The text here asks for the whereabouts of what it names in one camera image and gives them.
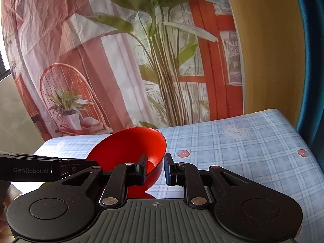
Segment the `left hand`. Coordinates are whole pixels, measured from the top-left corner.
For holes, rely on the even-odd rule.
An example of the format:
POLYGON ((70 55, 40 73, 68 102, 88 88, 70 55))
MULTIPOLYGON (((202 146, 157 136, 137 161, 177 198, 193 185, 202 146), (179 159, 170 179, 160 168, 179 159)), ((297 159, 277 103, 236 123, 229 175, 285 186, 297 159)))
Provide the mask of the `left hand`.
POLYGON ((6 191, 3 204, 1 206, 1 242, 14 241, 14 236, 7 222, 7 209, 9 205, 19 196, 21 196, 21 191, 11 184, 6 191))

